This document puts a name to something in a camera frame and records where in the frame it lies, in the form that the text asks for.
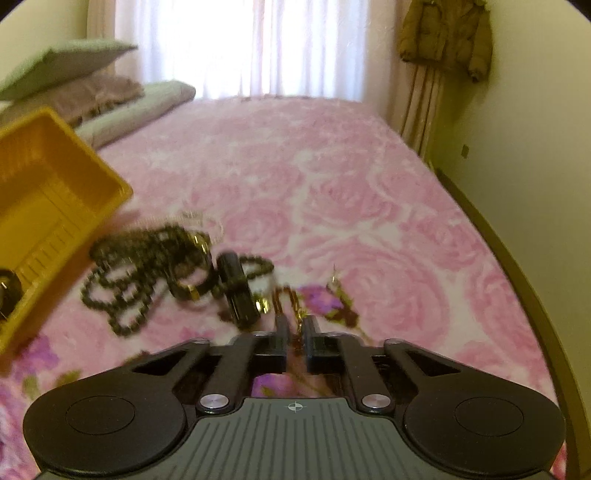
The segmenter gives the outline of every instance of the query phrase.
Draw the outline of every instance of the pillow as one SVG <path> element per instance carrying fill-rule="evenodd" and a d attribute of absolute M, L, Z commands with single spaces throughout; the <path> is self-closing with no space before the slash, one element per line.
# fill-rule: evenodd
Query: pillow
<path fill-rule="evenodd" d="M 35 93 L 0 112 L 0 127 L 38 108 L 54 109 L 71 127 L 144 94 L 140 83 L 126 77 L 94 73 Z"/>
<path fill-rule="evenodd" d="M 85 77 L 137 45 L 93 38 L 71 40 L 26 59 L 0 82 L 0 100 L 20 100 L 49 87 Z"/>
<path fill-rule="evenodd" d="M 195 88 L 177 80 L 144 85 L 143 98 L 93 118 L 76 128 L 78 136 L 97 149 L 149 124 L 195 97 Z"/>

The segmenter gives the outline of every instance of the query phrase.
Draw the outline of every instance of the floral blanket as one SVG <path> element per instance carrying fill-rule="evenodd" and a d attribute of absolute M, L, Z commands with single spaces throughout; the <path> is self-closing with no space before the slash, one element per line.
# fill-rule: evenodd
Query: floral blanket
<path fill-rule="evenodd" d="M 367 343 L 403 338 L 556 400 L 528 320 L 497 261 L 417 155 L 379 118 L 338 100 L 259 99 L 186 104 L 99 154 L 134 188 L 114 225 L 199 210 L 220 220 L 217 246 L 264 255 L 275 282 L 302 290 L 323 330 L 333 266 Z M 140 334 L 117 338 L 80 301 L 82 279 L 15 359 L 0 384 L 0 478 L 37 467 L 22 438 L 31 401 L 56 385 L 193 337 L 216 344 L 237 331 L 219 304 L 163 293 Z M 253 288 L 265 290 L 268 281 Z M 259 329 L 271 329 L 272 315 Z M 256 395 L 329 394 L 300 360 L 265 377 Z M 554 465 L 564 477 L 566 450 Z"/>

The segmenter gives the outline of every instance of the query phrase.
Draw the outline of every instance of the brown puffer jacket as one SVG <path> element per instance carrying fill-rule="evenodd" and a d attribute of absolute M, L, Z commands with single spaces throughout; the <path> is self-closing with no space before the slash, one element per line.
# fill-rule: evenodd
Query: brown puffer jacket
<path fill-rule="evenodd" d="M 465 69 L 474 82 L 491 66 L 492 31 L 483 0 L 413 0 L 402 24 L 404 61 Z"/>

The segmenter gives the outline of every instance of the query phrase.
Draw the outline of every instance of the circular cover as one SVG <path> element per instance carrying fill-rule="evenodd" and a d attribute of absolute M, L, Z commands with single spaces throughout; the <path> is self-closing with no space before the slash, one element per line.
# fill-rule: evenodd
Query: circular cover
<path fill-rule="evenodd" d="M 404 428 L 448 471 L 496 478 L 548 467 L 564 436 L 556 406 L 525 387 L 484 395 L 457 388 L 421 393 L 404 414 Z"/>
<path fill-rule="evenodd" d="M 31 405 L 23 432 L 42 468 L 75 476 L 120 475 L 172 449 L 186 425 L 182 405 L 153 381 L 122 380 L 97 375 L 52 390 Z"/>

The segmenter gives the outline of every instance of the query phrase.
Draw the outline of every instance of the baseboard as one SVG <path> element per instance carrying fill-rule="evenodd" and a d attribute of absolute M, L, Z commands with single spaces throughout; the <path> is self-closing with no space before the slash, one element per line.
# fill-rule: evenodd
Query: baseboard
<path fill-rule="evenodd" d="M 567 480 L 591 480 L 591 436 L 579 388 L 556 331 L 540 300 L 505 245 L 463 192 L 441 170 L 437 178 L 480 232 L 527 314 L 544 352 L 558 403 L 566 418 Z"/>

